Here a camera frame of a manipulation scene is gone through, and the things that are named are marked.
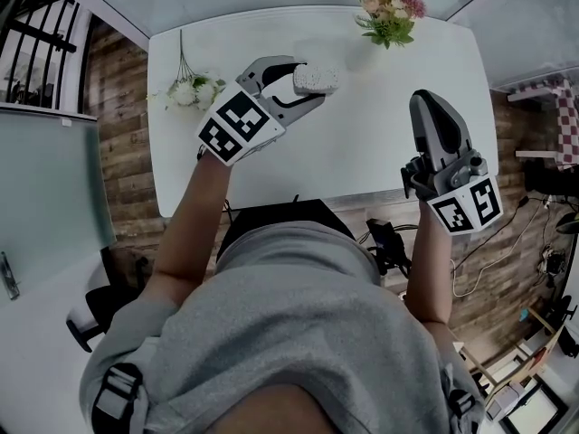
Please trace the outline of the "white artificial flower sprig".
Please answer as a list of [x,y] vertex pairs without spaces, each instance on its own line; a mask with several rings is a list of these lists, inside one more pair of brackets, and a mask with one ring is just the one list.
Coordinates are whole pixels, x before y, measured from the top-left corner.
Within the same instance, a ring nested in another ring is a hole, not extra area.
[[165,90],[149,93],[147,98],[162,100],[165,109],[195,108],[205,112],[225,90],[227,82],[210,71],[195,72],[185,57],[182,31],[179,31],[178,41],[179,64],[176,78]]

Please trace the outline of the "pink checkered tablecloth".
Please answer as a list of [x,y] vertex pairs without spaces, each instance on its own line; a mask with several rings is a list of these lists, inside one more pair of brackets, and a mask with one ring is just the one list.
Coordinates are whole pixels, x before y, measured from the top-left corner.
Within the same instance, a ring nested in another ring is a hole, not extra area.
[[555,105],[559,127],[555,163],[560,170],[565,170],[579,165],[579,110],[569,80],[563,79]]

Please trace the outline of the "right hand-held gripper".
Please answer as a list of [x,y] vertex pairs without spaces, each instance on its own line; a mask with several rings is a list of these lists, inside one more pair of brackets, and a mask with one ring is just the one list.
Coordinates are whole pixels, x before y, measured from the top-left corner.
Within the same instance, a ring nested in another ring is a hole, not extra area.
[[403,167],[405,193],[427,203],[448,233],[488,228],[503,215],[503,207],[496,177],[480,153],[471,150],[465,120],[449,101],[429,90],[415,91],[409,109],[417,151],[428,158],[432,170],[424,156]]

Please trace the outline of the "frosted glass partition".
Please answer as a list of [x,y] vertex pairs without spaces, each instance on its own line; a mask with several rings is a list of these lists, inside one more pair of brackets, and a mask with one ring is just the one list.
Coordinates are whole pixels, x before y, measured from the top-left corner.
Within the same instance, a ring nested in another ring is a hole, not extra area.
[[[20,297],[115,239],[97,119],[0,102],[0,251]],[[14,301],[0,276],[0,307]]]

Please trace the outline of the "black metal railing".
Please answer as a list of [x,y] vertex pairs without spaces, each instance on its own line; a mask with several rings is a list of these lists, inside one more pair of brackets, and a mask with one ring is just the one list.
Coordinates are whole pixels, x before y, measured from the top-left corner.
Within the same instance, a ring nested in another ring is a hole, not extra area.
[[74,0],[0,0],[0,102],[78,111],[90,18]]

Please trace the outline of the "person's left forearm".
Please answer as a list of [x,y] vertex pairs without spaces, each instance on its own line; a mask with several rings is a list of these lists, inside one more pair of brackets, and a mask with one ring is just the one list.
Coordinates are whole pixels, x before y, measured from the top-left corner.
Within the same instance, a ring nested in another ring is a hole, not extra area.
[[198,283],[211,257],[232,169],[211,153],[197,162],[155,260],[155,278]]

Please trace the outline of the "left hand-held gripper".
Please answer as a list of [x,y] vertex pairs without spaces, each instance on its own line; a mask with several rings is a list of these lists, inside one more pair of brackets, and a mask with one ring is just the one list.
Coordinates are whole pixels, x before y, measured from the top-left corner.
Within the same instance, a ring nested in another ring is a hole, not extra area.
[[292,74],[299,65],[289,55],[261,57],[229,83],[196,130],[200,142],[197,156],[211,153],[231,166],[284,135],[282,124],[293,124],[321,106],[324,94],[309,94],[290,103],[273,96],[271,104],[262,95],[266,87]]

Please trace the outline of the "person's right forearm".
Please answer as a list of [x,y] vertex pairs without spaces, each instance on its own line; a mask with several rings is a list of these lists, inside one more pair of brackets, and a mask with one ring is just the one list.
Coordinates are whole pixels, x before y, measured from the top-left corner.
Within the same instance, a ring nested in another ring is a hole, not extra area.
[[405,304],[420,322],[446,326],[452,307],[451,236],[427,203],[419,202],[419,209]]

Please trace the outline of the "small metal bracket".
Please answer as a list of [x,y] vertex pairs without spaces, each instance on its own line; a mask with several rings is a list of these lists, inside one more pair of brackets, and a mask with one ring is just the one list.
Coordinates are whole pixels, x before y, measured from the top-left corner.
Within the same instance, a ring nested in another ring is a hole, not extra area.
[[20,297],[20,290],[4,251],[0,251],[0,276],[10,300]]

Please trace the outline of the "pink and yellow flower bouquet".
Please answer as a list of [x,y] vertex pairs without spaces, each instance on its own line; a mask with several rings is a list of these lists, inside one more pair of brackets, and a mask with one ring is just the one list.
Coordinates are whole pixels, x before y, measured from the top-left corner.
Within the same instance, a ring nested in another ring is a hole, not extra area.
[[362,36],[389,49],[413,42],[412,32],[417,20],[427,15],[423,0],[358,0],[365,15],[356,15],[355,22],[364,29]]

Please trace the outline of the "checkered cloth table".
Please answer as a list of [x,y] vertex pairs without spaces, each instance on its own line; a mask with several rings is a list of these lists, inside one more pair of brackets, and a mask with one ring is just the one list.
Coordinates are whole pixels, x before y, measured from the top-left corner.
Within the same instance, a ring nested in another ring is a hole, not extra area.
[[[541,98],[549,98],[553,99],[556,102],[556,99],[560,95],[561,84],[563,82],[561,80],[538,80],[538,81],[531,81],[528,84],[523,84],[519,86],[515,91],[508,95],[508,102],[518,102],[527,99],[541,99]],[[569,80],[572,85],[572,91],[574,94],[574,103],[579,110],[579,95],[575,94],[574,85]],[[556,151],[517,151],[515,156],[517,158],[542,158],[542,159],[551,159],[555,162]]]

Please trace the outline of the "white appliance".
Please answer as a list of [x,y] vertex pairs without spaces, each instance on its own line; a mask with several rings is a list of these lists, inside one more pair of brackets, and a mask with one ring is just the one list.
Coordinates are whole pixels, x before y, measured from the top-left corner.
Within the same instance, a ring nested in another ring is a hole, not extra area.
[[500,389],[486,408],[487,414],[493,421],[502,420],[519,403],[525,393],[525,388],[518,382],[512,382]]

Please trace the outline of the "black chair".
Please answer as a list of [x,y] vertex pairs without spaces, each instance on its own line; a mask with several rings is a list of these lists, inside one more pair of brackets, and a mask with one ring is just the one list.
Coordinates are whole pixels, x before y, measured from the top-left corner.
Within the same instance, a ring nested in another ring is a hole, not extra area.
[[136,287],[107,285],[86,293],[85,299],[93,317],[93,325],[78,327],[72,316],[68,316],[65,321],[71,336],[83,351],[92,352],[89,341],[98,335],[105,335],[109,331],[114,315],[126,304],[135,300],[144,287],[145,282],[140,280]]
[[579,165],[560,171],[545,167],[542,159],[527,160],[523,164],[527,192],[568,196],[579,199]]

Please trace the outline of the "person's black trousers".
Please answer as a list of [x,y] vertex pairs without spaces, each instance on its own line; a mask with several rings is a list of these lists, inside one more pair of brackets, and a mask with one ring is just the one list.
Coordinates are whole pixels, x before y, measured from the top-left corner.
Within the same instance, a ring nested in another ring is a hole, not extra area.
[[217,255],[215,279],[298,288],[369,280],[374,264],[322,201],[242,210]]

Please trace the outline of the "black power box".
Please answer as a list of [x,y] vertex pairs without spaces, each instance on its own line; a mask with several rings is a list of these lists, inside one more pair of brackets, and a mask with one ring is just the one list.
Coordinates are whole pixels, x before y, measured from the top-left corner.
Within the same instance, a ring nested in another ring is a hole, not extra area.
[[412,262],[406,256],[403,239],[394,230],[394,226],[378,219],[369,219],[366,225],[375,242],[375,246],[367,250],[372,252],[380,275],[384,276],[390,270],[398,269],[408,278]]

